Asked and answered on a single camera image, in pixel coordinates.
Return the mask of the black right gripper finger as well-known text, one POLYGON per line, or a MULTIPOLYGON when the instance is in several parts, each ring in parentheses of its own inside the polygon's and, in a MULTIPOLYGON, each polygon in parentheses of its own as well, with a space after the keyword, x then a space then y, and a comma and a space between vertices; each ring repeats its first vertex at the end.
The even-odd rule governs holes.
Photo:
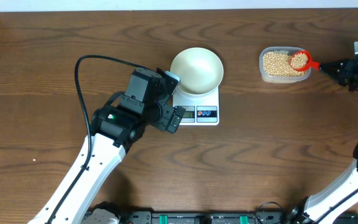
POLYGON ((320 63, 320 72, 339 72, 342 68, 342 61, 320 63))
POLYGON ((325 74, 337 84, 344 83, 342 75, 338 72, 325 72, 325 74))

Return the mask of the red measuring scoop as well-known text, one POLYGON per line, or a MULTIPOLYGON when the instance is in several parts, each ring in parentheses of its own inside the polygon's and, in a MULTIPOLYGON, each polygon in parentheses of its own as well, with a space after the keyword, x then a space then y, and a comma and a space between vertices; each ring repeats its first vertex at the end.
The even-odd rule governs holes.
POLYGON ((290 66, 297 72, 304 72, 310 68, 319 70, 320 63, 315 62, 308 51, 301 50, 291 56, 290 66))

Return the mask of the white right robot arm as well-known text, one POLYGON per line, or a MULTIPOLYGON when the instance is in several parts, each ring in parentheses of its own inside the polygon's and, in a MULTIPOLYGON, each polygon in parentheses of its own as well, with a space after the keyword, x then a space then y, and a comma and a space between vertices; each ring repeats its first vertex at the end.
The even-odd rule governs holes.
MULTIPOLYGON (((358 59, 341 60, 319 65, 322 72, 358 91, 358 59)), ((350 166, 325 189, 304 199, 284 220, 284 223, 334 223, 343 212, 358 202, 358 143, 350 166)))

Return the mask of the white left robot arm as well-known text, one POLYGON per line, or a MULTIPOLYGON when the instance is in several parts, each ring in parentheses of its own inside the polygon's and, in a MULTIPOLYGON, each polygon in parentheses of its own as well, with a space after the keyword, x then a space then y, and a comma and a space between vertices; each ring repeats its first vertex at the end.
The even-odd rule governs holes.
POLYGON ((126 90, 114 93, 86 118, 87 136, 72 167, 32 223, 80 223, 102 184, 122 162, 146 126, 175 133, 185 113, 168 105, 172 91, 126 90))

